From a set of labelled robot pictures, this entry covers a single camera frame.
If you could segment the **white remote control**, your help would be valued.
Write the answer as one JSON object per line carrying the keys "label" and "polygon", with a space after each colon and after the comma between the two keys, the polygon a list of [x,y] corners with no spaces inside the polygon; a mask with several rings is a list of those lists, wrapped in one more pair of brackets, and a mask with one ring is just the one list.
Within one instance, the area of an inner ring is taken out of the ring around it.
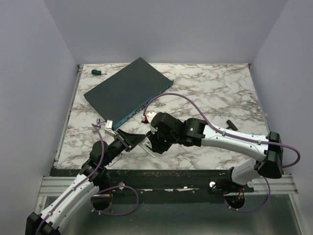
{"label": "white remote control", "polygon": [[139,146],[146,152],[148,153],[152,158],[156,158],[152,151],[152,144],[150,143],[149,139],[146,137],[144,140],[142,140],[139,143]]}

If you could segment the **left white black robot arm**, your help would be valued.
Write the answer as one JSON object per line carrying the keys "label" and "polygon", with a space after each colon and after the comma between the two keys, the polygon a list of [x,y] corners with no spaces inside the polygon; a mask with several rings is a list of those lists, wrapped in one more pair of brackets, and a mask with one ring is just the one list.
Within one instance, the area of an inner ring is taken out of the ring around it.
{"label": "left white black robot arm", "polygon": [[144,134],[131,134],[117,130],[114,141],[107,144],[103,139],[95,142],[89,159],[70,186],[40,213],[33,212],[26,220],[27,235],[59,235],[66,220],[95,194],[112,192],[106,166],[123,151],[131,151],[145,139]]}

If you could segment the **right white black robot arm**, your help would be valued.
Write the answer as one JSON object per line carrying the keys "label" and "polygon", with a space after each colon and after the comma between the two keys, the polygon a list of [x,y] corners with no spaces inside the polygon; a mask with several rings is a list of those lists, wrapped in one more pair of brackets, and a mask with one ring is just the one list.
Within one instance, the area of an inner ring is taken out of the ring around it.
{"label": "right white black robot arm", "polygon": [[280,179],[283,174],[283,149],[278,133],[268,135],[248,135],[215,125],[209,126],[204,120],[189,118],[186,121],[168,113],[150,112],[143,116],[150,126],[147,137],[151,151],[162,154],[173,145],[187,147],[216,147],[248,156],[249,161],[229,169],[225,187],[235,192],[249,181],[260,176]]}

